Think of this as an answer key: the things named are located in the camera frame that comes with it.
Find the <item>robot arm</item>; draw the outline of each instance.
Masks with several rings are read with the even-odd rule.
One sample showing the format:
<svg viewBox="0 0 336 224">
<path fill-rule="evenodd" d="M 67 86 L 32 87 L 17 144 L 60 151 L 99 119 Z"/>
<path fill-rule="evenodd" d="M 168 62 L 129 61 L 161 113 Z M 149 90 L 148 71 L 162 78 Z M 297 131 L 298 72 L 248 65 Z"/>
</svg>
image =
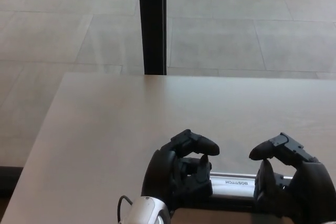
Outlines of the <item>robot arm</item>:
<svg viewBox="0 0 336 224">
<path fill-rule="evenodd" d="M 200 159 L 186 158 L 195 152 Z M 336 220 L 336 192 L 317 158 L 281 133 L 255 147 L 252 160 L 262 160 L 257 175 L 210 173 L 208 156 L 219 154 L 211 140 L 185 130 L 157 150 L 146 171 L 141 197 L 123 224 L 169 224 L 174 210 L 197 208 L 273 214 L 295 224 Z M 274 173 L 268 158 L 297 169 L 294 177 Z"/>
</svg>

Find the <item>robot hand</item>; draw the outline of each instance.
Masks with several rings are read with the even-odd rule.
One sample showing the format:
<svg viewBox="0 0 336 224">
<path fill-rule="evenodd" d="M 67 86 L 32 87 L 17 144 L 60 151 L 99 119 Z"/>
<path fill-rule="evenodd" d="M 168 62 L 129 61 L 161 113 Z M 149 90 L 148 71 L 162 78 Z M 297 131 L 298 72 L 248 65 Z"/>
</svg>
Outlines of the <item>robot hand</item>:
<svg viewBox="0 0 336 224">
<path fill-rule="evenodd" d="M 190 153 L 203 154 L 201 158 L 186 158 Z M 142 184 L 141 197 L 132 203 L 125 198 L 131 211 L 121 224 L 170 224 L 174 210 L 193 206 L 212 195 L 211 163 L 208 155 L 219 154 L 213 141 L 185 130 L 157 150 L 148 165 Z"/>
<path fill-rule="evenodd" d="M 255 147 L 249 156 L 262 160 L 255 180 L 256 207 L 295 224 L 336 220 L 336 192 L 325 166 L 284 133 Z M 297 171 L 292 180 L 274 173 L 268 158 L 277 158 Z"/>
</svg>

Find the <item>tiled floor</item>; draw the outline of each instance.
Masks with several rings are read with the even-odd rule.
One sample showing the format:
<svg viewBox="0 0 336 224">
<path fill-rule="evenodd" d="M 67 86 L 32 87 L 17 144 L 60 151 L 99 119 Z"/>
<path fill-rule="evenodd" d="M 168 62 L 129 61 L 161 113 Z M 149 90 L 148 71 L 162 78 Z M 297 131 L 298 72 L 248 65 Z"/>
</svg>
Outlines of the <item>tiled floor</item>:
<svg viewBox="0 0 336 224">
<path fill-rule="evenodd" d="M 0 165 L 67 71 L 143 74 L 139 0 L 0 0 Z M 336 79 L 336 0 L 167 0 L 168 74 Z"/>
</svg>

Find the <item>wooden table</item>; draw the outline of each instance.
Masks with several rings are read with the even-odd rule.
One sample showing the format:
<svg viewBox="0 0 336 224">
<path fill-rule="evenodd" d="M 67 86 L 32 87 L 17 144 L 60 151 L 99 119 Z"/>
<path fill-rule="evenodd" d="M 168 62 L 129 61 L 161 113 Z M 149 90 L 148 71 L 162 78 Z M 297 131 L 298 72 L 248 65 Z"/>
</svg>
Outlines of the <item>wooden table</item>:
<svg viewBox="0 0 336 224">
<path fill-rule="evenodd" d="M 116 223 L 119 196 L 137 197 L 153 152 L 187 128 L 219 144 L 213 171 L 255 174 L 249 151 L 283 131 L 336 181 L 335 98 L 325 80 L 66 74 L 2 224 Z M 180 210 L 173 223 L 269 218 Z"/>
</svg>

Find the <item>metal bar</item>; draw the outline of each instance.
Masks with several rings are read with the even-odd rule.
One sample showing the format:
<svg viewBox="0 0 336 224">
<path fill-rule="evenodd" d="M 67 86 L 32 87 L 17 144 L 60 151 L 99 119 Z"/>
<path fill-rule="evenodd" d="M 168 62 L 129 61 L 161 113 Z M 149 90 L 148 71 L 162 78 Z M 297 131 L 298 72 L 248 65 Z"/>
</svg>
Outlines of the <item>metal bar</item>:
<svg viewBox="0 0 336 224">
<path fill-rule="evenodd" d="M 259 213 L 254 204 L 255 178 L 256 175 L 250 174 L 211 173 L 212 196 L 185 208 Z"/>
<path fill-rule="evenodd" d="M 140 0 L 145 74 L 166 75 L 166 0 Z"/>
</svg>

